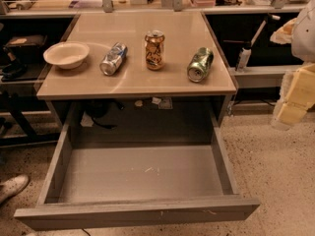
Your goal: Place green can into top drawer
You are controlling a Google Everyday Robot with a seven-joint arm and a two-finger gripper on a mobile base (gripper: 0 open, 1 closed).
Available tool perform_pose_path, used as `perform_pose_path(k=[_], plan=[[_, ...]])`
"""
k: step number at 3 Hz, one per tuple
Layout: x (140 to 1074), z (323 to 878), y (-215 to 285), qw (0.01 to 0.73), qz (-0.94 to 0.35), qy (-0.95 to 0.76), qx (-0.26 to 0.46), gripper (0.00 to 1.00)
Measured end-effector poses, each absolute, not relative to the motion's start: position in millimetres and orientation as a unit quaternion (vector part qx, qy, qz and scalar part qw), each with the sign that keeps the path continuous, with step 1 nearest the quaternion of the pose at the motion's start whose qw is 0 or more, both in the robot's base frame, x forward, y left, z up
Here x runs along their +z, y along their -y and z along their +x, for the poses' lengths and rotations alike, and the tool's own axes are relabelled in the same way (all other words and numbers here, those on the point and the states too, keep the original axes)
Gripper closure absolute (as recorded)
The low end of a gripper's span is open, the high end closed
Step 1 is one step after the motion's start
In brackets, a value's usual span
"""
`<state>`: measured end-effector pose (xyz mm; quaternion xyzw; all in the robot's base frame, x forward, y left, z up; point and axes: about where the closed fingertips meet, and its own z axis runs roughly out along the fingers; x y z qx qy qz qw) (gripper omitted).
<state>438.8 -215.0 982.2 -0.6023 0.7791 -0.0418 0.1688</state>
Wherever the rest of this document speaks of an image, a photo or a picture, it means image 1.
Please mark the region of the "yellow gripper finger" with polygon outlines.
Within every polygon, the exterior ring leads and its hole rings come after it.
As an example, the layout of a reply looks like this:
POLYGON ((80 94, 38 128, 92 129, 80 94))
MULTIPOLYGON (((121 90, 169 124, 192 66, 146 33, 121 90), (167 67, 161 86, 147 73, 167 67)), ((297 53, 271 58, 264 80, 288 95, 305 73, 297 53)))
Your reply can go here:
POLYGON ((315 64, 309 63, 284 74, 271 125, 275 129, 287 131, 299 123, 314 105, 315 64))

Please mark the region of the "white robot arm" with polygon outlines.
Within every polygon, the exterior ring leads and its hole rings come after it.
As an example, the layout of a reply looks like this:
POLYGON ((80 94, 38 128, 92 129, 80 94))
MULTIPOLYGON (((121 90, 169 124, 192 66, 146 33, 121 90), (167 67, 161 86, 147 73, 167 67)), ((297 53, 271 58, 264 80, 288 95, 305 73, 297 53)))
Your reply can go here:
POLYGON ((296 18, 275 31, 270 41, 290 43, 291 54, 303 61, 296 71, 284 74, 280 99, 273 112, 271 125, 286 131, 315 104, 315 0, 310 0, 296 18))

